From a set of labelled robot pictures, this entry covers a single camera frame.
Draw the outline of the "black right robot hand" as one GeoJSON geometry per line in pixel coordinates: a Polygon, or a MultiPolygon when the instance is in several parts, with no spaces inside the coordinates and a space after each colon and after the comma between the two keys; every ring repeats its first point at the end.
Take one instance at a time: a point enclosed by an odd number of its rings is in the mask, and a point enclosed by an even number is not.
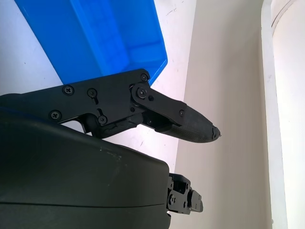
{"type": "Polygon", "coordinates": [[[106,138],[144,125],[194,143],[221,133],[152,89],[144,69],[0,98],[3,229],[167,229],[201,196],[159,159],[106,138]]]}

